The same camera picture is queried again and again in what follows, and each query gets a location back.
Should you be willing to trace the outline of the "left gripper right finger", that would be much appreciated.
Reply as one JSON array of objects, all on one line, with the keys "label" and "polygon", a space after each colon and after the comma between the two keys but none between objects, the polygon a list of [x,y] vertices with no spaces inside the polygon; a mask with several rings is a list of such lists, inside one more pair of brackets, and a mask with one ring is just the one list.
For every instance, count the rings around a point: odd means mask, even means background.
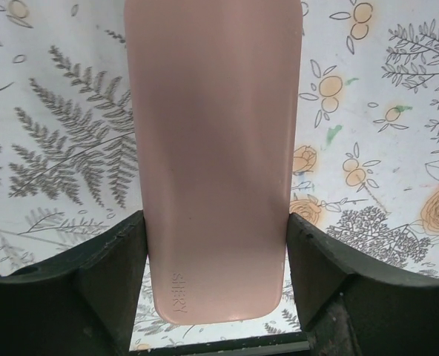
[{"label": "left gripper right finger", "polygon": [[439,279],[376,260],[297,214],[286,239],[312,355],[439,355]]}]

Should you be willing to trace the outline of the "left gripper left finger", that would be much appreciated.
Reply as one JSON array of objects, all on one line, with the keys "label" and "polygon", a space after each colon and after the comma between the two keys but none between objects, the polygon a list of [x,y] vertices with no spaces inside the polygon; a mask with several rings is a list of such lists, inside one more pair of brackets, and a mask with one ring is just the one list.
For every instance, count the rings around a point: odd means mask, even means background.
[{"label": "left gripper left finger", "polygon": [[0,275],[0,355],[128,355],[147,257],[143,213]]}]

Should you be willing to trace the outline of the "pink glasses case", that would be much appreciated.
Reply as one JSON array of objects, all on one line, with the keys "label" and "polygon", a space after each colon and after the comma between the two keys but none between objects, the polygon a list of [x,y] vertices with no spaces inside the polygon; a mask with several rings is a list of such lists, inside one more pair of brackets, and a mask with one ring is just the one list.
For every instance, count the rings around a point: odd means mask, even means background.
[{"label": "pink glasses case", "polygon": [[127,1],[154,306],[172,324],[280,302],[302,42],[299,1]]}]

